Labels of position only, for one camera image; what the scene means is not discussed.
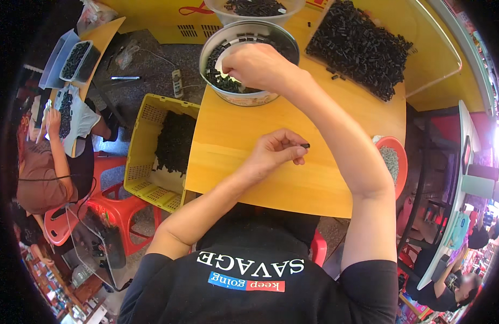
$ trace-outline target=clear plastic bowl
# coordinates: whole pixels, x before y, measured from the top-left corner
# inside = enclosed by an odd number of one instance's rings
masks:
[[[227,25],[240,20],[257,19],[267,22],[275,23],[279,26],[284,27],[286,21],[296,14],[305,6],[305,0],[277,0],[286,7],[287,12],[279,16],[267,16],[267,17],[257,17],[257,16],[239,16],[233,11],[228,11],[224,6],[226,6],[226,0],[204,0],[206,6],[215,12],[217,17],[219,17],[222,25]]]

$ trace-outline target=power strip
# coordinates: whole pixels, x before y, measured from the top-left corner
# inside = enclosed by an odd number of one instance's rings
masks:
[[[183,83],[181,82],[181,71],[172,71],[172,84],[174,85],[174,98],[183,96]]]

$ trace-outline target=metal bowl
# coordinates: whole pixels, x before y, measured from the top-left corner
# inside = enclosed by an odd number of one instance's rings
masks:
[[[249,42],[247,40],[240,42],[241,38],[246,39],[247,37],[250,37],[253,40]],[[201,76],[221,98],[234,105],[246,107],[260,106],[275,100],[279,95],[268,91],[233,93],[215,87],[204,76],[208,58],[216,47],[221,44],[226,45],[227,43],[230,43],[230,47],[226,48],[220,54],[215,63],[215,68],[219,70],[224,77],[226,74],[222,73],[222,59],[242,44],[258,43],[257,39],[271,40],[280,48],[280,52],[285,58],[298,65],[298,62],[300,61],[300,49],[293,36],[274,23],[260,20],[243,20],[224,26],[224,28],[216,31],[215,34],[207,40],[201,50],[201,56],[199,58],[199,71],[201,72]]]

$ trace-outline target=yellow wooden table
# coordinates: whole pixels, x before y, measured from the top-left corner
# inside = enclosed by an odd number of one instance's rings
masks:
[[[89,33],[86,33],[80,37],[81,41],[93,41],[93,45],[100,51],[100,57],[97,61],[97,64],[95,65],[95,68],[93,69],[93,72],[91,73],[91,76],[89,77],[86,83],[81,83],[76,81],[65,83],[65,86],[71,83],[72,85],[79,88],[79,96],[80,99],[82,99],[82,101],[86,99],[86,95],[89,90],[89,85],[91,84],[91,80],[93,80],[93,75],[95,75],[98,63],[102,59],[102,55],[104,55],[105,49],[108,47],[109,43],[111,42],[111,39],[113,39],[113,36],[116,34],[118,28],[120,28],[124,20],[125,17],[118,18],[116,20],[113,20],[111,22],[108,22],[100,27],[91,30]],[[52,93],[50,94],[50,99],[52,100],[52,102],[55,102],[55,96],[57,95],[58,91],[59,89],[52,89]],[[75,144],[73,144],[73,157],[74,156],[75,156]]]
[[[303,9],[285,25],[305,48],[319,11]],[[388,103],[379,101],[351,81],[331,80],[325,67],[300,58],[300,67],[316,81],[372,137],[390,135],[404,143],[406,101],[404,84],[395,87]],[[188,161],[185,189],[204,193],[232,173],[250,154],[262,134],[287,127],[311,144],[304,166],[286,163],[240,202],[305,214],[350,218],[352,197],[329,148],[311,121],[285,98],[258,107],[228,104],[207,87],[197,119]]]

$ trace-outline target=red ribbon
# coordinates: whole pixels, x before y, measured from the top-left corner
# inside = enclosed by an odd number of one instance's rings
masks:
[[[196,8],[196,7],[181,7],[179,9],[179,12],[180,14],[182,14],[183,16],[188,16],[189,14],[193,14],[194,12],[198,12],[200,14],[205,14],[205,15],[210,15],[210,14],[213,14],[214,12],[212,10],[208,10],[208,9],[203,9],[203,7],[205,6],[204,4],[204,1],[201,3],[201,5],[199,6],[199,8]],[[186,10],[190,10],[190,12],[187,12],[187,13],[182,13],[181,10],[183,9],[186,9]]]

